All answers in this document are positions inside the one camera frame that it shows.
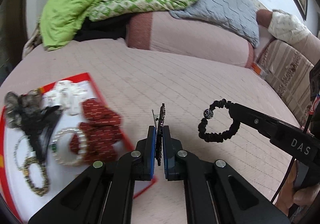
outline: black hair tie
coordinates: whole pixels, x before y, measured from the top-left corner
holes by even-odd
[[[240,127],[240,121],[233,120],[233,123],[230,125],[229,130],[224,131],[223,133],[206,133],[206,125],[208,124],[208,119],[211,119],[213,117],[213,111],[216,107],[229,109],[229,107],[233,103],[231,101],[226,101],[225,99],[222,99],[220,101],[216,100],[210,105],[209,109],[206,109],[203,112],[204,118],[201,119],[201,123],[198,125],[198,131],[199,131],[199,137],[203,139],[206,142],[217,142],[222,143],[223,140],[231,139]]]

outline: red patterned fabric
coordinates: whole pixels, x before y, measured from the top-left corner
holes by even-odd
[[[84,116],[89,121],[89,123],[81,122],[79,125],[79,129],[87,137],[87,153],[84,161],[93,163],[97,160],[103,162],[116,160],[117,154],[112,144],[121,139],[120,116],[95,99],[84,101],[82,108]],[[72,152],[78,153],[79,139],[77,135],[73,136],[69,146]]]

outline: black cloth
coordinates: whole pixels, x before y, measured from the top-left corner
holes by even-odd
[[[126,13],[102,21],[90,21],[85,18],[84,23],[74,36],[75,41],[88,41],[94,39],[118,39],[126,37],[126,25],[134,13]]]

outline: hand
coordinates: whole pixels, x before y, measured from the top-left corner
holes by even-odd
[[[320,190],[320,185],[315,185],[295,192],[293,183],[296,176],[297,161],[294,162],[275,204],[275,206],[287,216],[289,214],[289,209],[293,204],[297,204],[299,206],[310,206]]]

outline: striped fabric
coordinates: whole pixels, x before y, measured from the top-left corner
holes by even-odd
[[[275,40],[259,65],[269,71],[266,81],[303,126],[311,106],[309,72],[313,64],[287,43]]]

